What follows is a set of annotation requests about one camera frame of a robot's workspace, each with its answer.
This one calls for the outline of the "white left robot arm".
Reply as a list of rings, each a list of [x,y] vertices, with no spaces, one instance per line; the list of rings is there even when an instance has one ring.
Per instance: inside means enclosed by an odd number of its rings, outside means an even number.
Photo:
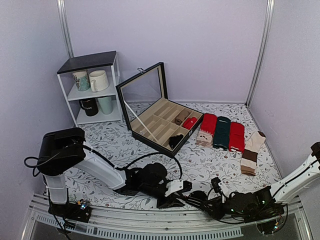
[[[36,168],[44,176],[51,202],[63,217],[75,211],[65,181],[65,172],[72,167],[92,175],[118,194],[154,197],[159,209],[184,206],[176,197],[192,189],[189,181],[167,179],[167,169],[157,162],[143,168],[117,167],[86,142],[85,132],[79,127],[49,132],[42,138]]]

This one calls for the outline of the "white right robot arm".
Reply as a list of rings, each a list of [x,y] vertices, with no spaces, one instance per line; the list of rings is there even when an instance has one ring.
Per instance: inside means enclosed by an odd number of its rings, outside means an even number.
[[[320,143],[311,147],[311,154],[295,171],[285,178],[255,192],[225,193],[219,178],[211,183],[213,190],[220,196],[209,199],[200,192],[199,208],[216,220],[225,215],[241,217],[245,223],[264,220],[284,213],[288,204],[306,185],[320,177]]]

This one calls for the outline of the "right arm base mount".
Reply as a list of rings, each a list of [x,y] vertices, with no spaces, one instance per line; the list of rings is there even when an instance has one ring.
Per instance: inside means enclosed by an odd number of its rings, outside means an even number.
[[[288,204],[275,204],[254,216],[244,218],[244,223],[256,223],[257,230],[265,236],[278,233],[287,223],[289,215]]]

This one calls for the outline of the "black white striped sock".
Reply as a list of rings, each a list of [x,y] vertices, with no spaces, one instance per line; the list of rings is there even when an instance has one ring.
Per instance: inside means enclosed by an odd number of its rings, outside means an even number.
[[[207,202],[207,194],[201,190],[193,191],[187,196],[186,202],[197,208],[203,207]]]

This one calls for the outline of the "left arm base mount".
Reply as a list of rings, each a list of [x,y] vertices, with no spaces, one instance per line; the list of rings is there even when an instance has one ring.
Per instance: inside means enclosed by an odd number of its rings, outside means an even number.
[[[88,205],[83,206],[82,203],[78,204],[67,201],[66,204],[55,204],[49,200],[48,212],[66,220],[88,223],[91,218],[92,208]]]

